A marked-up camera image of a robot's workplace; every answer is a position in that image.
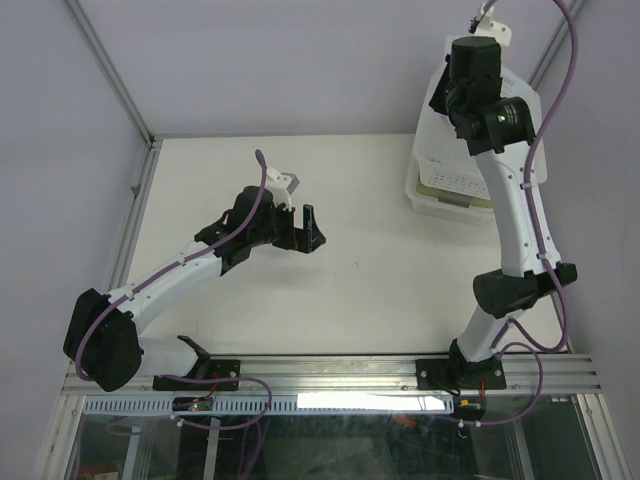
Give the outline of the large white perforated basket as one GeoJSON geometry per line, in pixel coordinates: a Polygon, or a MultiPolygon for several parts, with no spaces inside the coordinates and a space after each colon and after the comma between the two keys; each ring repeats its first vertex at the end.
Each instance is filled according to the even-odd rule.
{"type": "MultiPolygon", "coordinates": [[[[414,138],[412,157],[419,168],[420,182],[426,187],[489,200],[485,181],[475,160],[469,155],[466,142],[456,138],[448,118],[436,113],[429,106],[446,66],[443,60],[431,77],[414,138]]],[[[539,94],[507,67],[503,66],[501,73],[501,95],[524,99],[530,108],[537,130],[542,123],[539,94]]],[[[533,167],[539,182],[546,182],[543,141],[536,150],[533,167]]]]}

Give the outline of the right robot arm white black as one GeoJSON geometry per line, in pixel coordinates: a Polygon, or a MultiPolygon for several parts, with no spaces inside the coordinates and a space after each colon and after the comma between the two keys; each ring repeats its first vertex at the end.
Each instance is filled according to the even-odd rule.
{"type": "Polygon", "coordinates": [[[538,135],[529,105],[502,88],[502,48],[487,36],[452,42],[430,108],[465,141],[488,189],[498,229],[501,266],[473,280],[476,309],[444,360],[416,364],[422,390],[503,389],[495,348],[538,300],[577,279],[551,238],[533,166],[538,135]]]}

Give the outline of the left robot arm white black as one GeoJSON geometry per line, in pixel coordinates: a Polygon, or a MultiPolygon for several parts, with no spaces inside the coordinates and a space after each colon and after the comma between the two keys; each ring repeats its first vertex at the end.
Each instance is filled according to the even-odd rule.
{"type": "Polygon", "coordinates": [[[164,266],[140,279],[100,293],[88,289],[77,299],[63,343],[77,375],[113,392],[137,376],[157,383],[182,382],[202,388],[218,378],[210,354],[185,335],[158,340],[145,329],[195,288],[219,280],[263,245],[310,254],[326,242],[313,206],[278,202],[268,189],[247,186],[231,209],[195,234],[164,266]]]}

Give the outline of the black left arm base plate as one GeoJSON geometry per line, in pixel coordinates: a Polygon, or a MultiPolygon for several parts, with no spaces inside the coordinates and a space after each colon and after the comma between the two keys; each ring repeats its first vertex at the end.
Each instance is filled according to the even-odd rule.
{"type": "Polygon", "coordinates": [[[187,383],[171,379],[169,376],[155,376],[152,383],[154,391],[172,392],[197,392],[206,394],[210,391],[227,392],[237,391],[239,381],[237,378],[241,373],[241,361],[239,359],[219,359],[210,358],[198,361],[192,370],[185,375],[186,379],[196,380],[196,383],[187,383]],[[217,384],[204,383],[204,380],[231,378],[230,382],[217,384]]]}

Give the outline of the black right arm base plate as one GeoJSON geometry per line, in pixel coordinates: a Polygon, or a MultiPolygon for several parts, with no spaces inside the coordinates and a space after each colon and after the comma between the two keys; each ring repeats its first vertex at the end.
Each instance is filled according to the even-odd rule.
{"type": "Polygon", "coordinates": [[[415,361],[419,390],[505,390],[502,362],[489,359],[479,363],[455,362],[450,358],[422,358],[415,361]]]}

